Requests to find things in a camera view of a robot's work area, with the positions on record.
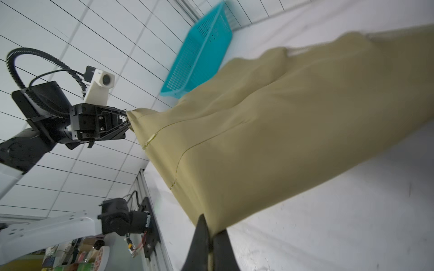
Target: cloth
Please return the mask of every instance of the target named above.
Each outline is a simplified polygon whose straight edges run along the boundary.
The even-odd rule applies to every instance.
[[[228,62],[166,112],[127,116],[191,221],[205,214],[214,235],[433,119],[432,44],[429,27],[348,33],[296,55],[276,48]]]

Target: blue plastic basket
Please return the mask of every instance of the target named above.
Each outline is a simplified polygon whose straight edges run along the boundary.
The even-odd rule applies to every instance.
[[[225,3],[214,7],[188,33],[161,89],[161,96],[181,98],[213,77],[223,60],[232,31]]]

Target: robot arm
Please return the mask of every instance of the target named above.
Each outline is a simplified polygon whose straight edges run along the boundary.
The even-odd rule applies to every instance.
[[[7,65],[19,87],[23,87],[23,83],[15,70],[14,61],[17,56],[28,53],[52,61],[63,71],[72,71],[44,52],[18,48],[8,54]],[[35,86],[30,83],[29,87],[12,93],[30,128],[0,144],[0,199],[56,144],[65,144],[72,150],[85,143],[91,148],[95,141],[125,138],[129,127],[125,111],[106,106],[115,76],[90,66],[82,76],[86,84],[79,84],[87,87],[82,87],[84,98],[81,104],[71,105],[55,81]],[[153,236],[150,240],[159,241],[155,222],[151,219],[150,204],[142,203],[138,211],[129,211],[127,202],[118,198],[106,200],[101,206],[101,214],[83,211],[0,227],[0,265],[41,248],[101,233],[125,235],[147,232]],[[146,251],[150,255],[155,243],[147,244]]]
[[[15,70],[14,61],[17,56],[27,53],[67,68],[63,71],[72,71],[44,52],[18,48],[7,57],[8,68],[18,86],[24,85]],[[55,81],[35,86],[30,84],[12,93],[30,128],[0,144],[0,199],[57,143],[65,144],[72,150],[84,143],[92,147],[98,140],[125,138],[129,126],[125,111],[106,106],[115,76],[90,66],[82,76],[86,84],[80,82],[80,86],[87,85],[87,88],[82,87],[84,98],[81,104],[71,105]]]

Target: seam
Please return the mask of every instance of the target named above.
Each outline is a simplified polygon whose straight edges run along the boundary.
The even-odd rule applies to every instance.
[[[231,128],[228,128],[228,129],[224,130],[223,132],[218,133],[218,134],[216,134],[216,135],[214,135],[214,136],[212,136],[212,137],[210,137],[210,138],[207,138],[207,139],[205,139],[204,141],[199,142],[199,143],[197,143],[197,144],[191,146],[190,148],[186,149],[186,150],[181,154],[181,157],[179,158],[178,164],[176,165],[176,170],[175,170],[175,181],[174,181],[174,183],[172,184],[172,186],[170,187],[170,190],[172,190],[173,186],[176,184],[176,180],[177,180],[177,178],[178,178],[178,167],[179,167],[179,163],[181,162],[182,157],[184,156],[184,154],[185,154],[188,150],[190,150],[190,149],[192,149],[193,147],[196,147],[197,145],[200,145],[200,144],[202,144],[202,143],[204,143],[204,142],[206,142],[206,141],[208,141],[208,140],[210,140],[210,139],[213,139],[214,137],[217,137],[217,136],[219,136],[219,135],[221,135],[221,134],[224,134],[224,133],[226,133],[227,131],[232,130],[232,129],[234,129],[235,127],[238,127],[238,126],[240,126],[241,124],[244,124],[244,123],[246,123],[246,121],[242,121],[241,123],[239,123],[239,124],[237,124],[237,125],[235,125],[235,126],[233,126],[233,127],[231,127]]]

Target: wire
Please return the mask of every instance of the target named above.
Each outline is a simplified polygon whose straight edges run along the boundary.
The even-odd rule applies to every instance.
[[[52,74],[55,72],[73,72],[73,73],[76,73],[76,74],[83,76],[82,73],[75,71],[75,70],[71,70],[71,69],[60,69],[60,70],[55,70],[55,71],[51,71],[51,72],[46,72],[44,74],[41,74],[41,75],[35,77],[32,81],[30,81],[30,84],[26,90],[26,93],[35,102],[35,104],[37,104],[39,107],[41,107],[47,113],[50,113],[51,115],[56,116],[58,118],[69,118],[69,112],[62,112],[62,111],[59,111],[59,110],[51,107],[45,101],[43,101],[39,97],[38,94],[36,94],[35,92],[32,91],[32,85],[36,80],[38,80],[39,78],[41,78],[43,76],[46,76],[46,75],[49,75],[49,74]]]
[[[59,59],[55,58],[54,56],[47,54],[46,52],[43,52],[43,51],[40,51],[37,49],[33,49],[33,48],[26,48],[26,47],[16,48],[7,54],[6,65],[7,65],[7,69],[9,71],[10,75],[12,76],[12,79],[15,81],[15,83],[21,89],[26,88],[26,86],[23,84],[23,81],[21,80],[20,76],[18,75],[18,73],[16,71],[16,67],[15,67],[15,60],[17,57],[19,57],[21,55],[39,56],[39,57],[42,57],[42,58],[56,64],[57,66],[59,66],[62,69],[66,69],[66,70],[71,69],[68,65],[66,65],[65,63],[63,63]],[[85,85],[85,83],[83,83],[83,80],[80,77],[78,77],[77,74],[75,74],[74,72],[68,72],[68,73],[80,85],[82,92],[83,93],[86,92],[86,85]]]
[[[139,203],[139,201],[138,201],[138,192],[137,192],[137,190],[134,190],[131,194],[126,195],[126,196],[130,196],[130,197],[128,198],[128,200],[127,200],[127,204],[128,204],[128,202],[130,202],[130,200],[132,199],[134,193],[136,194],[136,203],[137,203],[137,207],[140,208],[140,203]]]

